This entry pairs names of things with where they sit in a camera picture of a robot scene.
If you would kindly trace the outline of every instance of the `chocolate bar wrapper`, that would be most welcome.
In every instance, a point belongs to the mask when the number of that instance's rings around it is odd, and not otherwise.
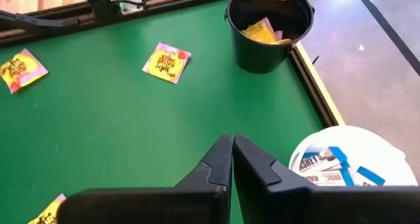
[[[333,167],[330,167],[330,168],[326,169],[326,171],[337,171],[337,170],[340,170],[342,168],[343,167],[341,166],[341,164],[338,164],[336,166],[333,166]]]
[[[354,186],[347,170],[308,172],[299,175],[318,186]]]
[[[305,157],[302,159],[299,166],[299,172],[317,172],[325,171],[332,167],[338,166],[341,163],[347,162],[346,155],[339,147],[331,146],[319,154]]]
[[[65,200],[66,197],[64,194],[60,194],[50,205],[48,205],[47,208],[45,208],[41,214],[39,214],[37,218],[30,221],[28,224],[57,224],[57,210],[61,203],[63,203]]]

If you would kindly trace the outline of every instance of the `table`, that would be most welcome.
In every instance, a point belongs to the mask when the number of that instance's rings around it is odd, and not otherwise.
[[[172,187],[221,133],[287,164],[307,135],[343,123],[300,43],[272,73],[236,65],[227,4],[2,49],[0,62],[25,47],[50,72],[14,95],[1,83],[4,223],[27,223],[62,192]],[[192,53],[177,85],[142,71],[158,42]],[[242,223],[235,188],[231,223]]]

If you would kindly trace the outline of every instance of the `hershey's wrapper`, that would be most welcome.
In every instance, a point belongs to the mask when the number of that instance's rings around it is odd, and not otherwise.
[[[347,170],[300,173],[301,177],[318,186],[354,186]]]
[[[330,167],[330,168],[326,169],[326,171],[337,171],[337,170],[340,170],[342,168],[343,167],[341,166],[341,164],[338,164],[336,166],[333,166],[333,167]]]
[[[302,158],[299,172],[325,171],[346,162],[347,157],[341,149],[336,146],[331,146],[319,154]]]

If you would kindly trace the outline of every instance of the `concrete floor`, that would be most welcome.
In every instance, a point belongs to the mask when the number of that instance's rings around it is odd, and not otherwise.
[[[309,1],[315,22],[303,45],[320,56],[315,67],[345,122],[404,151],[420,180],[420,77],[360,0]],[[420,58],[420,0],[372,1]]]

